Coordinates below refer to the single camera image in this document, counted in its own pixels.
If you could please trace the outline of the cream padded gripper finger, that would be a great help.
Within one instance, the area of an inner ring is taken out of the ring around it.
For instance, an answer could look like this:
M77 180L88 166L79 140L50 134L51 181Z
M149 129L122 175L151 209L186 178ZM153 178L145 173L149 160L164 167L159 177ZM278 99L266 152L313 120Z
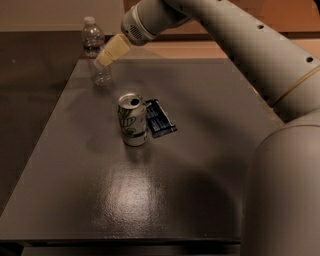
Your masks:
M95 59L95 65L106 67L127 54L131 49L131 43L123 34L113 36Z

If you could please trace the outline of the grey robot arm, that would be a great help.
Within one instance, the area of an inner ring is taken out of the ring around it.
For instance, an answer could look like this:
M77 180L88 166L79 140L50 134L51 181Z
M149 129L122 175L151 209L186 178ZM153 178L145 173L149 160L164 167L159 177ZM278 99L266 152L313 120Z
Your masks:
M284 123L258 146L247 174L241 256L320 256L319 58L229 0L140 0L96 62L107 66L190 19Z

